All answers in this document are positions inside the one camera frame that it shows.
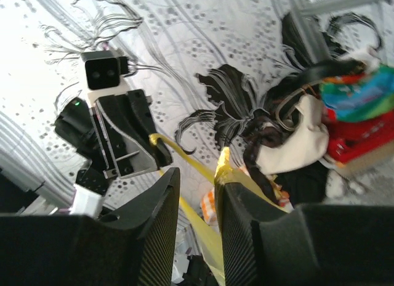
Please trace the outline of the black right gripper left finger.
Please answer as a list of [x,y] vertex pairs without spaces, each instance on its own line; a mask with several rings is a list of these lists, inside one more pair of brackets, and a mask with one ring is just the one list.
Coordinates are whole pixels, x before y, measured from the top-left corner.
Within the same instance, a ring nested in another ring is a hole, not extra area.
[[169,285],[180,171],[100,219],[2,216],[2,285]]

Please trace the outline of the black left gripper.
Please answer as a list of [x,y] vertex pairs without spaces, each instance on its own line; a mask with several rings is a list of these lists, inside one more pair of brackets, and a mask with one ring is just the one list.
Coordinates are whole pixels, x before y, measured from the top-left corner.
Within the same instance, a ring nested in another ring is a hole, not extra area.
[[162,140],[151,145],[156,126],[144,90],[99,97],[89,113],[109,178],[131,178],[172,164],[171,152]]

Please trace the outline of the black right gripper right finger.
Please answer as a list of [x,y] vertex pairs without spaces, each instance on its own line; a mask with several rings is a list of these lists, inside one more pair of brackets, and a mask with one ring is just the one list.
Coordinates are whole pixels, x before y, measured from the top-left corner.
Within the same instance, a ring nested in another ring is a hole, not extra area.
[[217,188],[227,285],[392,285],[393,208],[281,211],[238,182]]

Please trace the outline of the yellow trash bag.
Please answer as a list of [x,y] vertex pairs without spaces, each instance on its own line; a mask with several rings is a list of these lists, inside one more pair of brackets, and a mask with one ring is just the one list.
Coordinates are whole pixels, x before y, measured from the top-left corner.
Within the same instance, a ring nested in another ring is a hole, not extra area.
[[203,197],[209,191],[214,190],[214,180],[218,179],[220,183],[240,182],[275,210],[285,212],[285,209],[274,204],[263,194],[259,186],[247,174],[245,168],[236,169],[231,166],[230,149],[228,147],[225,147],[220,153],[217,161],[218,172],[216,172],[188,156],[177,143],[162,134],[151,134],[149,139],[151,145],[154,146],[158,146],[159,142],[164,142],[177,152],[185,163],[189,164],[187,178],[181,180],[180,208],[193,228],[204,261],[209,266],[218,284],[225,285],[221,236],[195,210]]

